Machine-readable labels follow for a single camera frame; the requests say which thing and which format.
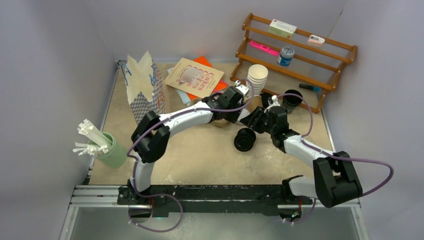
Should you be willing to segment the checkered paper bakery bag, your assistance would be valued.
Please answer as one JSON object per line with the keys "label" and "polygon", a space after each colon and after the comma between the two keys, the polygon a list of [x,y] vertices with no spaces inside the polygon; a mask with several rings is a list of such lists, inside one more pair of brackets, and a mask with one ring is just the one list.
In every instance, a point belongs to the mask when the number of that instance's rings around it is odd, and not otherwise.
{"label": "checkered paper bakery bag", "polygon": [[136,124],[146,113],[157,115],[167,112],[167,94],[163,77],[148,51],[140,60],[130,55],[121,65],[129,107]]}

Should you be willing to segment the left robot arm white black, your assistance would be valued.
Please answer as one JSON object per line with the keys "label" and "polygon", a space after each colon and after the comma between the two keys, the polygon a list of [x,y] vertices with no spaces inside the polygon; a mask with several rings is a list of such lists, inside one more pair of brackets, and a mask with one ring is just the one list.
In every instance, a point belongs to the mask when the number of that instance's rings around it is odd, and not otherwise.
{"label": "left robot arm white black", "polygon": [[189,128],[225,119],[235,123],[245,108],[249,93],[245,85],[231,86],[224,93],[215,93],[193,106],[166,114],[150,111],[144,115],[131,136],[127,156],[135,160],[129,197],[138,205],[149,199],[148,188],[155,162],[166,152],[169,139]]}

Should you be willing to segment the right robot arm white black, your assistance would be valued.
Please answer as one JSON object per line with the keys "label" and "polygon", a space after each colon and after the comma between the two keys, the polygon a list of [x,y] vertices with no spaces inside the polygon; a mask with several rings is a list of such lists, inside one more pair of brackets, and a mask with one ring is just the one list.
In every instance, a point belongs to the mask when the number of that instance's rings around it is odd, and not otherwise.
{"label": "right robot arm white black", "polygon": [[363,195],[363,188],[356,169],[344,152],[328,152],[306,141],[290,128],[286,110],[273,106],[269,110],[257,107],[253,113],[240,119],[252,131],[268,133],[272,144],[285,154],[306,163],[313,169],[313,177],[297,175],[284,179],[280,196],[288,204],[300,197],[314,198],[326,208],[357,199]]}

